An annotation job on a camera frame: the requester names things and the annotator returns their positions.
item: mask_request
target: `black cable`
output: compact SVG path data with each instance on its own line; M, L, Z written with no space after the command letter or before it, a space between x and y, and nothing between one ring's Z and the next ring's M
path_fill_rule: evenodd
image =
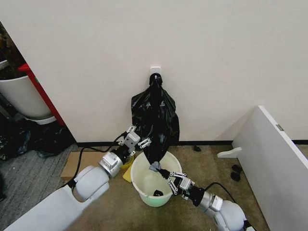
M79 172L79 168L80 168L80 163L81 163L81 157L82 157L83 150L85 150L86 148L88 148L88 149L92 149L92 150L97 151L97 152L106 153L107 151L109 151L109 150L112 148L112 146L114 145L114 143L115 143L120 137L124 136L125 134L126 134L126 132L123 132L121 135L119 135L118 137L116 137L116 139L111 143L111 145L110 145L106 150L100 150L100 149L93 148L93 147L83 147L83 148L80 150L80 153L79 153L79 159L78 159L77 169L76 169L76 171L75 171L74 176L73 176L67 183L65 183L64 185L62 185L60 188L62 188L62 187L64 187L65 185L67 185L71 180L73 180L73 179L77 176L77 174L78 174L78 172Z
M206 188L205 188L205 191L207 191L209 188L211 188L214 184L217 184L219 185L221 188L223 188L227 194L231 197L231 199L233 200L234 203L236 203L235 199L233 198L233 196L231 195L231 193L225 188L225 186L223 186L221 183L218 183L218 182L213 182L211 184L209 184Z

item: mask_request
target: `black garbage bag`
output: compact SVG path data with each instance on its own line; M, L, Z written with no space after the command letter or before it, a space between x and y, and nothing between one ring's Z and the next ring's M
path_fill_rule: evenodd
M57 155L76 142L68 128L57 121L38 126L32 134L31 144L40 157Z
M162 88L160 74L150 76L150 86L131 99L132 124L141 137L151 139L144 153L149 163L160 161L169 146L179 141L179 118L175 113L175 102Z
M26 120L10 122L0 116L0 160L23 155L29 149L31 125Z
M57 155L75 143L67 127L56 121L38 125L31 120L22 119L10 122L0 116L0 160L9 160L35 150L40 157Z

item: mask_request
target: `white flower pot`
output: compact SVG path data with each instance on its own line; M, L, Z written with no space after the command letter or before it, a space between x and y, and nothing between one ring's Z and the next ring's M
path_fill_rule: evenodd
M0 70L8 65L0 62ZM25 117L32 120L46 119L52 116L41 95L28 76L0 80L0 93Z

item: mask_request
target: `potted plant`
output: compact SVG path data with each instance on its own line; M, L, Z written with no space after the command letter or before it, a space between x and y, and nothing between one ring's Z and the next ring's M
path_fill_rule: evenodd
M41 95L27 75L18 71L25 63L0 22L0 93L18 112L32 120L52 117Z

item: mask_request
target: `cardboard box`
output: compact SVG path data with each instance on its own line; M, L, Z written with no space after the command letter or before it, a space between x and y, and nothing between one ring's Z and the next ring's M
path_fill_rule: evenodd
M63 180L72 179L77 169L79 153L80 152L71 152L69 154L66 165L61 173L61 179ZM101 152L83 152L78 173L89 165L97 167L98 162L101 160L103 155L104 153Z

